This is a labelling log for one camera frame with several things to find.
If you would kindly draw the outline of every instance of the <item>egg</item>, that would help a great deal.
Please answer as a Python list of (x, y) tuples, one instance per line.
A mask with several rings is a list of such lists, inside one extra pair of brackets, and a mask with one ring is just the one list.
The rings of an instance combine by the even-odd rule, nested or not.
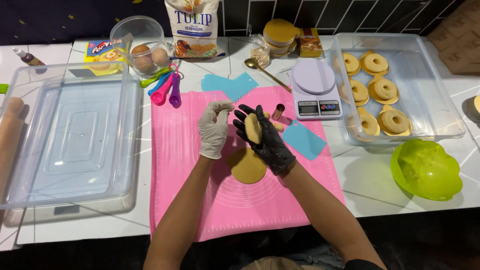
[(152, 52), (152, 60), (159, 66), (165, 66), (168, 62), (167, 51), (162, 48), (156, 48)]
[(132, 49), (132, 53), (142, 53), (144, 51), (148, 51), (150, 48), (146, 45), (138, 45), (138, 46), (135, 46), (133, 49)]
[(133, 61), (133, 65), (140, 72), (148, 72), (154, 66), (152, 59), (147, 56), (139, 56), (135, 58), (135, 60)]

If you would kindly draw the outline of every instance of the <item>pink measuring spoon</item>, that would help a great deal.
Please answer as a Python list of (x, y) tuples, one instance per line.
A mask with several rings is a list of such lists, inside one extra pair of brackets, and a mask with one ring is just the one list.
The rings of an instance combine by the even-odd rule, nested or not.
[(165, 82), (165, 84), (162, 85), (162, 87), (160, 87), (157, 91), (153, 92), (152, 95), (150, 96), (150, 100), (153, 102), (153, 104), (157, 106), (163, 105), (163, 103), (165, 103), (167, 94), (173, 85), (173, 75), (178, 75), (179, 73), (177, 65), (172, 63), (168, 65), (168, 67), (170, 67), (171, 65), (174, 65), (177, 68), (177, 73), (172, 73), (168, 77), (167, 82)]

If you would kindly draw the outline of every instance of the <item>blue plastic scraper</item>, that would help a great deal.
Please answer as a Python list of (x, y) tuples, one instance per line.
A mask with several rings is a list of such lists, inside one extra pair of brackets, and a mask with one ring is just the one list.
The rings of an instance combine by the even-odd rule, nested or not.
[(297, 120), (288, 125), (282, 139), (308, 160), (316, 159), (327, 145), (327, 142)]
[(222, 90), (233, 102), (238, 101), (258, 86), (258, 83), (246, 72), (233, 80), (218, 75), (206, 74), (201, 84), (203, 91)]

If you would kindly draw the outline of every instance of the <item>clear plastic bowl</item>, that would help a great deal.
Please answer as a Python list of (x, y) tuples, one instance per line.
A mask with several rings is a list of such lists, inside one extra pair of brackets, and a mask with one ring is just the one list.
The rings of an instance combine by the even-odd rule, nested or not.
[[(112, 47), (122, 55), (128, 65), (139, 74), (154, 74), (170, 63), (169, 57), (167, 57), (168, 61), (164, 65), (157, 65), (153, 62), (145, 66), (140, 65), (141, 63), (145, 63), (145, 61), (150, 63), (145, 57), (151, 60), (152, 52), (157, 48), (164, 49), (165, 52), (168, 53), (162, 26), (150, 17), (132, 16), (119, 21), (110, 32), (110, 41), (112, 42)], [(120, 44), (125, 44), (127, 51), (124, 51)], [(149, 50), (141, 53), (131, 53), (132, 49), (138, 45), (146, 45), (149, 47)]]
[[(325, 52), (328, 64), (334, 69), (339, 91), (341, 87), (351, 89), (349, 76), (344, 65), (333, 65), (332, 59), (343, 63), (342, 52), (360, 59), (367, 50), (374, 50), (388, 61), (389, 71), (383, 77), (392, 81), (398, 88), (399, 99), (391, 104), (394, 109), (404, 112), (412, 124), (412, 132), (406, 136), (388, 136), (383, 131), (377, 136), (367, 135), (357, 112), (351, 91), (342, 99), (345, 139), (354, 145), (400, 144), (406, 140), (419, 138), (439, 141), (461, 138), (466, 132), (458, 111), (450, 99), (428, 52), (418, 35), (412, 34), (369, 34), (339, 33), (334, 36), (332, 47)], [(360, 70), (351, 79), (365, 86), (373, 76)], [(362, 106), (378, 117), (383, 104), (372, 97)]]
[[(128, 72), (95, 76), (85, 68), (102, 64), (15, 71), (0, 110), (0, 125), (12, 97), (25, 104), (21, 113), (25, 125), (0, 209), (123, 197), (135, 185), (134, 138), (141, 91)], [(121, 61), (112, 64), (127, 68)], [(37, 74), (37, 69), (47, 71)]]

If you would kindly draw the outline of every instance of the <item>person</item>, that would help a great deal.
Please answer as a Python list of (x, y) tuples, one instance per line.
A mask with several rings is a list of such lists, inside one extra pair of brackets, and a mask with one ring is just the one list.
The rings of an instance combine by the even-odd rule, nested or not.
[[(237, 135), (250, 144), (274, 175), (278, 175), (298, 200), (313, 228), (341, 255), (345, 270), (385, 270), (357, 219), (327, 189), (318, 183), (287, 149), (278, 131), (266, 119), (262, 106), (252, 109), (239, 105), (233, 121)], [(200, 210), (208, 179), (228, 133), (231, 100), (208, 104), (198, 122), (201, 137), (200, 157), (155, 229), (144, 262), (144, 270), (178, 270), (197, 233)], [(246, 136), (246, 115), (255, 113), (262, 127), (262, 142), (252, 143)], [(286, 258), (263, 258), (243, 270), (303, 270)]]

